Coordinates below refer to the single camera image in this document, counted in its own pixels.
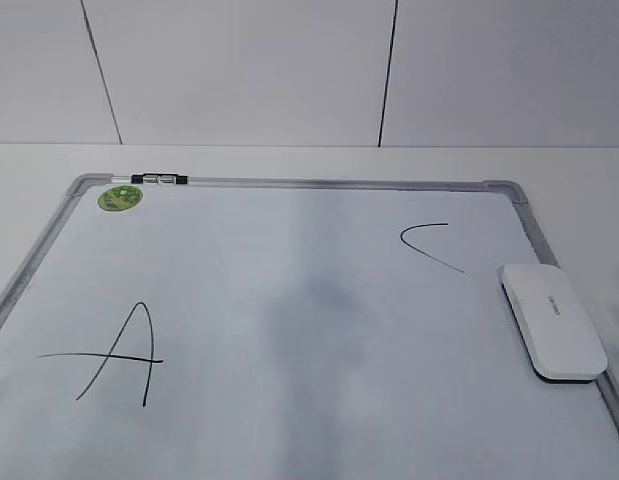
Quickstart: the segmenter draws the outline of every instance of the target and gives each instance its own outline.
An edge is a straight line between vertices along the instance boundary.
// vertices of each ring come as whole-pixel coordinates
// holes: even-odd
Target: black marker writing
[[[116,345],[118,345],[118,342],[120,341],[120,338],[122,337],[123,332],[127,328],[127,325],[129,324],[129,321],[131,320],[131,317],[133,316],[134,312],[136,311],[136,309],[138,307],[144,308],[145,312],[147,313],[147,320],[149,322],[149,333],[151,335],[151,353],[150,353],[150,356],[149,356],[149,358],[144,358],[144,357],[134,357],[134,356],[130,356],[130,355],[115,355],[113,353],[113,351],[116,348]],[[96,370],[96,373],[93,375],[93,377],[91,377],[91,380],[89,380],[89,383],[84,388],[84,390],[82,392],[80,392],[80,395],[78,395],[76,397],[76,400],[80,400],[85,395],[85,393],[87,393],[89,391],[89,389],[94,384],[94,382],[96,381],[96,379],[98,378],[98,376],[100,375],[102,370],[105,368],[105,365],[107,364],[107,362],[109,361],[110,358],[121,359],[121,360],[131,360],[131,361],[136,361],[136,362],[148,363],[149,364],[149,368],[148,368],[148,371],[147,371],[147,381],[145,383],[145,391],[144,391],[144,395],[142,397],[142,406],[143,407],[147,406],[147,395],[149,394],[149,384],[151,383],[151,371],[153,369],[153,364],[154,363],[162,363],[163,362],[162,360],[155,360],[154,359],[153,323],[151,321],[151,314],[149,313],[149,308],[147,308],[147,305],[145,304],[145,302],[138,302],[138,303],[136,303],[133,306],[133,308],[131,309],[131,312],[129,312],[129,315],[127,315],[127,319],[125,320],[125,323],[123,323],[122,328],[118,332],[118,336],[116,337],[116,339],[114,340],[113,344],[111,345],[111,348],[109,349],[108,353],[106,353],[106,354],[104,354],[104,353],[84,353],[84,352],[51,353],[51,354],[47,354],[47,355],[40,355],[39,358],[61,357],[61,356],[87,356],[87,357],[102,357],[102,358],[104,358],[102,363],[100,363],[100,366],[98,367],[98,370]]]
[[[420,250],[418,247],[412,245],[411,243],[407,242],[405,240],[405,233],[409,232],[410,230],[414,230],[416,228],[423,228],[423,227],[447,227],[449,226],[448,223],[425,223],[422,225],[413,225],[411,227],[407,227],[405,228],[402,232],[400,232],[400,241],[402,243],[404,243],[405,245],[407,245],[409,248],[415,250],[416,252],[424,255],[427,258],[430,258],[431,260],[434,260],[438,263],[441,263],[442,265],[451,268],[452,270],[455,270],[456,272],[460,272],[460,273],[465,273],[464,270],[461,270],[457,267],[454,267],[453,265],[448,264],[447,262],[443,262],[442,260],[440,260],[439,258],[434,257],[433,255],[429,255],[427,252],[425,252],[424,250]]]

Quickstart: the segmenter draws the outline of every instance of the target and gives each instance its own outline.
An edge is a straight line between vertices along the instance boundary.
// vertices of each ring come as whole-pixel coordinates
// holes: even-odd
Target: white wall
[[[619,146],[619,0],[399,0],[383,145]],[[122,141],[378,142],[394,0],[85,0]],[[0,142],[117,143],[80,0],[0,0]]]
[[[122,139],[375,145],[393,0],[88,0]]]
[[[619,146],[619,0],[400,0],[384,145]]]
[[[0,142],[118,142],[79,1],[0,0]]]

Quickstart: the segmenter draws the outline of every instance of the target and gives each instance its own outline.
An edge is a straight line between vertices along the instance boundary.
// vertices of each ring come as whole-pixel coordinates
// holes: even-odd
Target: white eraser
[[[502,284],[538,374],[549,380],[591,381],[606,370],[600,338],[562,270],[505,265]]]

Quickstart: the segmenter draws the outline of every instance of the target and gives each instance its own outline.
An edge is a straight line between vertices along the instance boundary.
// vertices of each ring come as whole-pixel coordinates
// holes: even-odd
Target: green sticker
[[[114,187],[100,195],[98,205],[108,212],[122,212],[135,207],[142,200],[142,190],[138,187]]]

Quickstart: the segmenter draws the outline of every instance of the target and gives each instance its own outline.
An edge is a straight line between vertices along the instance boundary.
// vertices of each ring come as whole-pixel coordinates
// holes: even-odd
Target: gray plastic corner
[[[485,180],[483,182],[489,192],[504,193],[513,203],[529,203],[524,190],[511,180]]]
[[[72,197],[84,195],[89,187],[111,183],[112,177],[112,173],[84,173],[71,183],[67,195]]]

